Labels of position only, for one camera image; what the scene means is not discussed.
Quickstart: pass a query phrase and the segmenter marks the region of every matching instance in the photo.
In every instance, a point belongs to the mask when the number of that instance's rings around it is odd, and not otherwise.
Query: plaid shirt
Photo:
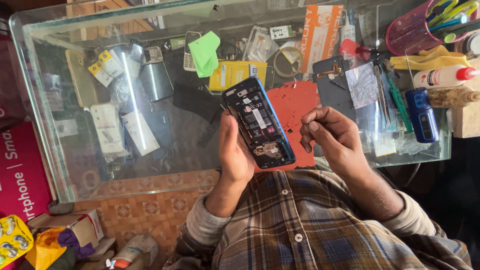
[[[333,173],[259,173],[231,218],[197,200],[164,269],[471,269],[465,244],[398,194],[405,208],[378,222]]]

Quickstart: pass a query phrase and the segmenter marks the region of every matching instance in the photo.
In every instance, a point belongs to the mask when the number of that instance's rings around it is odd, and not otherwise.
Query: green tool
[[[381,68],[383,72],[385,72],[385,68],[382,62]],[[402,95],[400,94],[400,90],[395,86],[395,84],[392,81],[392,78],[390,78],[390,75],[385,72],[385,75],[387,76],[388,83],[390,84],[390,93],[392,93],[393,99],[395,100],[395,104],[398,107],[398,110],[400,111],[400,114],[402,115],[403,122],[405,123],[405,127],[407,128],[407,132],[413,132],[413,125],[412,122],[410,121],[410,118],[408,117],[407,113],[407,108],[405,108],[405,104],[403,103]]]

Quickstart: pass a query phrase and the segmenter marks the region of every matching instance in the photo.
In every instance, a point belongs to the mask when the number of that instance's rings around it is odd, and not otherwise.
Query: purple cloth
[[[85,246],[80,246],[77,236],[70,229],[63,230],[58,238],[60,246],[71,246],[75,250],[75,254],[79,259],[85,259],[88,256],[95,253],[92,243],[88,243]]]

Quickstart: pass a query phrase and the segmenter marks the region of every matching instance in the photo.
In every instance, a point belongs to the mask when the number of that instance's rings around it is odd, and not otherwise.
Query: shirt sleeve
[[[407,194],[398,190],[396,192],[405,202],[405,207],[394,218],[382,222],[382,225],[397,237],[412,234],[435,235],[435,226],[420,205]]]
[[[209,269],[225,226],[231,218],[218,218],[205,208],[207,194],[200,196],[182,225],[177,244],[163,270]]]
[[[405,207],[382,225],[407,244],[417,258],[431,269],[471,269],[470,255],[464,243],[448,239],[440,226],[431,221],[420,205],[407,194],[397,191]]]

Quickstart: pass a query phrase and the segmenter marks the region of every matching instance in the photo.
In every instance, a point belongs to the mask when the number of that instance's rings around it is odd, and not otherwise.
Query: yellow glove
[[[461,64],[466,67],[471,65],[467,57],[459,52],[449,52],[443,45],[439,45],[431,50],[422,50],[418,56],[410,55],[408,57],[412,70],[433,70],[441,67]],[[408,69],[405,56],[391,57],[390,62],[395,69]]]

